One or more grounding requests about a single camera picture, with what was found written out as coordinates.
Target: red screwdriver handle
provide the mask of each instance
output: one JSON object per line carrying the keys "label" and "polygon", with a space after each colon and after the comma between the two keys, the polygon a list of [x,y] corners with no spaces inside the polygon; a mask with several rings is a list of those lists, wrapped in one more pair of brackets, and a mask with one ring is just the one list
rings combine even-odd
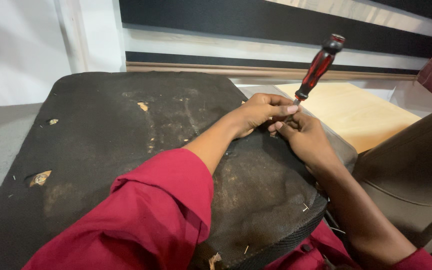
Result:
{"label": "red screwdriver handle", "polygon": [[344,41],[345,38],[339,34],[332,34],[328,40],[322,43],[321,51],[312,60],[301,87],[295,93],[295,97],[299,101],[304,101],[308,98],[309,92],[316,86],[319,78],[328,71],[336,54],[343,49]]}

